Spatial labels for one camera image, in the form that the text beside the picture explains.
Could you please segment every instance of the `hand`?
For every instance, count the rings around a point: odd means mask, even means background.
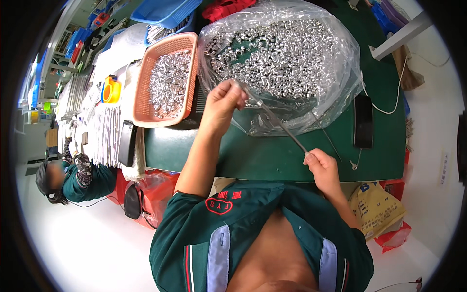
[[[229,128],[235,108],[243,109],[247,99],[247,94],[235,81],[221,82],[207,96],[199,133],[221,138]]]
[[[71,137],[73,135],[73,130],[76,129],[76,120],[73,119],[66,124],[65,136]]]
[[[75,158],[75,155],[79,153],[78,142],[76,142],[76,140],[71,141],[68,145],[68,150],[70,151],[71,157]]]
[[[315,177],[316,186],[327,199],[335,199],[343,195],[336,159],[327,155],[323,150],[315,148],[305,153],[303,165],[308,165]]]

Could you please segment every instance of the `green workbench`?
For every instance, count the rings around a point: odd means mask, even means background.
[[[369,96],[382,110],[392,111],[399,81],[396,65],[391,55],[381,61],[374,60],[368,48],[369,45],[377,47],[386,37],[364,1],[357,5],[359,11],[351,9],[345,0],[334,0],[334,3],[337,7],[329,11],[347,27],[360,45],[360,67]],[[197,81],[193,109],[186,120],[171,127],[145,130],[148,167],[182,170],[197,132],[204,102],[205,96]],[[362,151],[356,171],[352,170],[349,162],[356,163],[360,151],[353,147],[353,102],[326,128],[342,162],[322,130],[298,135],[297,138],[308,150],[320,148],[334,156],[343,182],[401,178],[405,155],[403,92],[393,114],[383,114],[374,109],[373,116],[374,146],[371,150]],[[216,176],[312,182],[313,175],[308,167],[303,166],[303,158],[303,151],[289,137],[251,137],[230,125],[222,138]]]

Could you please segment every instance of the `patterned sleeve cover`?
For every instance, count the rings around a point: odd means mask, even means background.
[[[63,160],[71,164],[73,158],[71,157],[70,150],[68,150],[68,145],[71,142],[71,137],[65,138],[65,145],[63,145]]]
[[[86,154],[79,153],[75,156],[75,164],[78,168],[76,178],[83,186],[89,186],[92,181],[91,162]]]

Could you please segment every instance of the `white glove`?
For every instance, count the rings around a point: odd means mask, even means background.
[[[70,151],[71,157],[75,158],[75,155],[78,154],[78,142],[76,140],[73,140],[70,142],[68,145],[68,150]]]
[[[72,135],[74,134],[73,131],[76,130],[76,125],[77,125],[76,120],[71,120],[66,124],[65,135],[67,137],[72,137]]]

